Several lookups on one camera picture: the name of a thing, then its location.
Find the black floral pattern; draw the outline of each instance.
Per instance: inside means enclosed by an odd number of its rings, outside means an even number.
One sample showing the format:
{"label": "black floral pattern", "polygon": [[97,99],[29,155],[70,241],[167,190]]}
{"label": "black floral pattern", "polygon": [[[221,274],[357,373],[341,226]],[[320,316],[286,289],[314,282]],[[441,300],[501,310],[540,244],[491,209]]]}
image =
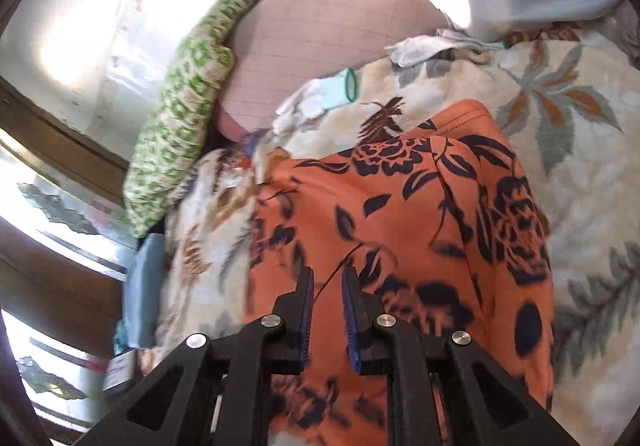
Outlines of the black floral pattern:
{"label": "black floral pattern", "polygon": [[271,416],[285,416],[292,428],[307,430],[326,418],[342,428],[351,427],[337,404],[340,389],[335,378],[326,380],[325,392],[320,394],[305,384],[304,376],[274,376],[271,392]]}
{"label": "black floral pattern", "polygon": [[413,288],[391,274],[374,293],[385,311],[409,320],[425,334],[449,336],[474,320],[473,311],[460,301],[455,287],[444,282],[419,283]]}
{"label": "black floral pattern", "polygon": [[495,254],[507,260],[507,269],[519,286],[544,282],[548,277],[542,223],[526,177],[498,181],[491,210],[495,229]]}
{"label": "black floral pattern", "polygon": [[[303,180],[306,175],[316,181],[317,172],[319,184],[326,174],[328,181],[336,182],[346,176],[345,184],[352,185],[354,191],[357,186],[361,187],[362,197],[356,198],[356,203],[353,198],[345,199],[340,195],[329,201],[324,199],[326,204],[318,218],[322,221],[318,228],[324,235],[318,234],[317,238],[330,238],[335,249],[340,251],[329,256],[330,267],[319,275],[314,302],[318,302],[320,296],[329,296],[327,293],[335,294],[334,286],[329,290],[326,288],[335,282],[336,275],[343,270],[354,271],[361,289],[380,297],[388,313],[410,321],[425,334],[448,336],[456,330],[481,325],[481,317],[489,317],[487,314],[492,311],[494,293],[490,296],[484,293],[484,297],[482,293],[482,288],[489,282],[488,269],[482,260],[494,268],[505,267],[518,289],[548,280],[542,213],[538,212],[514,153],[500,143],[499,138],[479,134],[457,139],[427,137],[425,133],[438,130],[437,117],[419,125],[414,134],[416,137],[394,136],[400,127],[392,116],[401,114],[401,107],[399,97],[381,106],[380,115],[372,117],[363,127],[362,143],[353,149],[329,158],[305,159],[289,165],[291,170],[300,169],[298,175]],[[309,175],[308,170],[302,170],[305,168],[318,170]],[[493,181],[491,170],[495,171]],[[387,179],[394,176],[395,181]],[[302,202],[302,196],[312,181],[306,181],[305,185],[293,179],[280,179],[277,187],[276,183],[261,185],[251,225],[251,267],[262,264],[259,270],[264,272],[265,262],[274,269],[282,266],[290,279],[297,278],[303,267],[318,261],[319,253],[334,252],[333,248],[318,248],[313,243],[316,237],[305,232],[305,226],[297,222],[302,207],[309,210],[311,206],[309,198]],[[391,186],[381,188],[380,184]],[[469,209],[468,200],[456,198],[461,192],[478,193],[475,211],[473,207]],[[375,224],[384,223],[384,217],[393,216],[399,208],[424,210],[427,201],[437,203],[437,206],[429,207],[437,218],[435,222],[430,221],[428,231],[412,229],[414,234],[420,234],[421,240],[413,242],[409,239],[408,242],[428,249],[430,259],[437,255],[439,264],[455,268],[456,277],[403,275],[402,266],[406,261],[399,264],[395,255],[396,246],[402,244],[392,239],[385,242],[382,238],[369,241],[365,236],[371,235],[372,229],[377,229]],[[482,259],[476,268],[472,261],[478,260],[478,252]],[[468,282],[464,291],[458,284],[458,274],[468,275],[462,280]],[[248,296],[252,295],[254,280],[258,278],[257,275],[250,278]],[[517,357],[531,354],[546,339],[542,333],[544,306],[528,301],[534,299],[535,294],[527,293],[526,296],[527,301],[519,307],[518,328],[512,336],[507,336],[513,341],[514,356]],[[284,416],[292,428],[311,430],[313,436],[305,433],[305,437],[312,444],[328,443],[325,439],[328,435],[320,433],[322,423],[328,422],[334,429],[337,426],[348,430],[358,419],[364,419],[378,431],[384,428],[385,413],[374,402],[377,396],[362,394],[355,399],[356,393],[351,394],[350,399],[343,396],[340,400],[338,379],[336,376],[327,379],[324,386],[317,383],[311,386],[304,376],[277,376],[272,386],[273,415]]]}
{"label": "black floral pattern", "polygon": [[422,162],[422,153],[431,152],[428,139],[393,137],[383,143],[360,145],[353,149],[353,165],[361,176],[375,175],[381,169],[385,175],[409,174]]}

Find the pink checkered cushion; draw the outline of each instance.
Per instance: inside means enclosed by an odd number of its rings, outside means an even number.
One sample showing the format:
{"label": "pink checkered cushion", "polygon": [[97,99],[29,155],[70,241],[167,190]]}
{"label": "pink checkered cushion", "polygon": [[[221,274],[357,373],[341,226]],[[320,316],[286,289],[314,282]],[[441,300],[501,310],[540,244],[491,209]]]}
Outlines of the pink checkered cushion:
{"label": "pink checkered cushion", "polygon": [[218,96],[217,127],[233,140],[269,127],[305,81],[357,68],[383,57],[389,44],[446,26],[428,0],[262,0],[228,40],[236,67]]}

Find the orange cloth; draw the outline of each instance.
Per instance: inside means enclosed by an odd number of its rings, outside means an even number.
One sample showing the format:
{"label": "orange cloth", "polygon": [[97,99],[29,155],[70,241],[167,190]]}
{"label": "orange cloth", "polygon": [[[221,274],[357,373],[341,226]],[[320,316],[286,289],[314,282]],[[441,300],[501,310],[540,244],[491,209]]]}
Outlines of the orange cloth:
{"label": "orange cloth", "polygon": [[381,378],[351,371],[340,276],[422,332],[466,330],[545,404],[553,293],[545,220],[505,137],[472,100],[415,129],[324,159],[285,160],[252,219],[246,318],[268,314],[314,270],[310,358],[276,376],[272,427],[312,444],[386,444]]}

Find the cream blanket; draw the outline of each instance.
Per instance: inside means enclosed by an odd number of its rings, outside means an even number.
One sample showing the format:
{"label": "cream blanket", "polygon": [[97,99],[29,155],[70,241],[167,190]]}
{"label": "cream blanket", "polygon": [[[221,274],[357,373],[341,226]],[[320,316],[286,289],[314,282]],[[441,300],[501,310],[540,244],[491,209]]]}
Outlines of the cream blanket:
{"label": "cream blanket", "polygon": [[511,49],[438,56],[407,69],[386,58],[366,65],[354,104],[197,164],[171,195],[172,267],[145,368],[191,333],[238,330],[248,220],[270,166],[288,155],[324,157],[381,131],[396,135],[471,98],[509,136],[548,218],[552,415],[583,446],[615,442],[640,405],[640,72],[597,32],[568,27]]}

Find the leaf pattern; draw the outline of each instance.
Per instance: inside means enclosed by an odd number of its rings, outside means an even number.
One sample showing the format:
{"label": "leaf pattern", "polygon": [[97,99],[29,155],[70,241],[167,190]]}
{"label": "leaf pattern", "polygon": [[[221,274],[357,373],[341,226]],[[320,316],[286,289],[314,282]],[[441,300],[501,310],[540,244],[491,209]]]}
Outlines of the leaf pattern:
{"label": "leaf pattern", "polygon": [[270,201],[271,199],[276,199],[280,203],[280,212],[282,213],[282,218],[284,220],[289,220],[293,217],[293,199],[291,197],[294,193],[299,193],[298,186],[300,182],[295,177],[290,177],[289,181],[294,183],[294,187],[288,190],[278,190],[271,197],[260,200],[261,203],[265,203]]}
{"label": "leaf pattern", "polygon": [[191,284],[204,273],[211,264],[207,264],[202,258],[200,243],[194,240],[197,227],[194,226],[187,233],[182,243],[182,283]]}
{"label": "leaf pattern", "polygon": [[484,137],[478,134],[470,134],[468,136],[460,137],[459,141],[469,147],[474,155],[478,158],[478,160],[480,160],[480,158],[482,157],[492,165],[500,166],[500,168],[504,168],[506,170],[510,169],[508,163],[503,161],[501,157],[499,157],[489,149],[497,150],[498,153],[502,154],[508,159],[514,159],[516,157],[516,155],[511,152],[511,150],[509,150],[499,141],[491,139],[490,137]]}
{"label": "leaf pattern", "polygon": [[575,377],[587,359],[604,357],[616,321],[618,330],[627,318],[636,320],[640,305],[640,246],[625,244],[626,257],[609,251],[610,279],[587,277],[570,280],[569,295],[575,307],[556,307],[554,366],[556,382],[569,371]]}
{"label": "leaf pattern", "polygon": [[290,275],[292,279],[298,281],[302,269],[306,267],[305,249],[299,241],[293,246],[292,258]]}
{"label": "leaf pattern", "polygon": [[350,419],[340,410],[340,389],[336,378],[329,378],[324,385],[324,394],[302,376],[274,376],[271,383],[270,407],[276,415],[286,417],[292,428],[308,430],[318,426],[325,418],[341,428],[351,427]]}
{"label": "leaf pattern", "polygon": [[418,170],[411,174],[409,179],[404,183],[402,188],[402,196],[404,200],[408,200],[414,193],[416,193],[424,185],[428,184],[433,179],[436,179],[438,173],[436,171]]}
{"label": "leaf pattern", "polygon": [[402,97],[396,96],[390,99],[386,105],[374,103],[380,107],[380,110],[362,124],[358,135],[361,145],[380,143],[402,132],[402,129],[392,118],[392,116],[402,116]]}
{"label": "leaf pattern", "polygon": [[540,113],[536,140],[547,175],[573,153],[572,110],[587,121],[621,130],[606,97],[591,86],[575,86],[582,50],[581,44],[574,45],[556,70],[542,74],[548,68],[549,55],[546,42],[537,39],[531,44],[529,62],[520,78],[501,68],[520,85],[520,90],[513,100],[498,108],[496,122],[507,136],[517,134],[527,123],[530,104],[535,103]]}
{"label": "leaf pattern", "polygon": [[331,173],[336,173],[338,175],[342,175],[349,171],[348,163],[323,163],[317,159],[307,159],[302,163],[298,163],[296,168],[308,168],[310,166],[317,166],[318,168],[322,168],[323,170],[330,171]]}
{"label": "leaf pattern", "polygon": [[575,32],[580,25],[576,22],[554,22],[550,28],[544,30],[533,30],[529,32],[513,32],[506,35],[502,41],[510,46],[531,40],[565,40],[569,42],[580,42],[580,37]]}
{"label": "leaf pattern", "polygon": [[474,291],[476,292],[478,303],[480,304],[480,307],[482,307],[482,291],[480,290],[480,283],[478,282],[478,274],[471,272],[470,275],[471,282],[474,284]]}
{"label": "leaf pattern", "polygon": [[377,282],[380,278],[382,261],[380,260],[379,253],[380,248],[372,249],[365,256],[365,266],[362,271],[358,273],[358,281],[362,289],[367,285]]}
{"label": "leaf pattern", "polygon": [[427,78],[442,78],[451,70],[452,62],[440,58],[432,58],[424,63]]}
{"label": "leaf pattern", "polygon": [[407,85],[411,85],[418,76],[420,76],[420,70],[424,62],[420,64],[412,65],[411,67],[400,67],[398,64],[391,63],[392,70],[396,74],[396,80],[398,80],[398,88],[403,89]]}
{"label": "leaf pattern", "polygon": [[295,235],[296,235],[295,228],[285,227],[282,224],[278,224],[273,229],[273,233],[269,238],[269,246],[272,248],[278,245],[286,246],[291,241],[293,241],[293,237]]}
{"label": "leaf pattern", "polygon": [[455,173],[460,177],[466,177],[467,179],[476,179],[474,167],[467,163],[464,157],[453,154],[451,159],[455,161],[455,164],[452,163],[446,155],[443,155],[440,161],[451,173]]}
{"label": "leaf pattern", "polygon": [[375,402],[365,397],[364,394],[361,394],[358,399],[353,401],[353,413],[362,416],[379,428],[385,427],[385,412]]}
{"label": "leaf pattern", "polygon": [[386,206],[386,203],[391,199],[391,194],[384,193],[382,195],[376,195],[375,197],[368,198],[363,205],[365,218],[371,215],[373,212],[380,210]]}
{"label": "leaf pattern", "polygon": [[438,255],[451,259],[466,259],[465,252],[453,242],[434,241],[430,244],[430,247]]}
{"label": "leaf pattern", "polygon": [[226,278],[228,277],[231,264],[233,263],[236,256],[238,256],[238,252],[242,248],[242,245],[250,236],[251,226],[247,226],[246,228],[241,230],[234,245],[227,253],[225,261],[222,263],[222,267],[220,267],[220,274],[218,276],[218,292],[220,293],[220,295],[222,295],[225,291]]}
{"label": "leaf pattern", "polygon": [[420,123],[420,125],[418,125],[418,128],[423,129],[425,131],[437,130],[437,127],[435,123],[433,123],[433,120],[431,118],[427,119],[427,121],[423,121],[422,123]]}
{"label": "leaf pattern", "polygon": [[342,236],[346,241],[352,241],[355,232],[355,223],[353,222],[353,217],[349,215],[345,210],[340,208],[338,205],[335,207],[335,224],[338,228],[338,233]]}

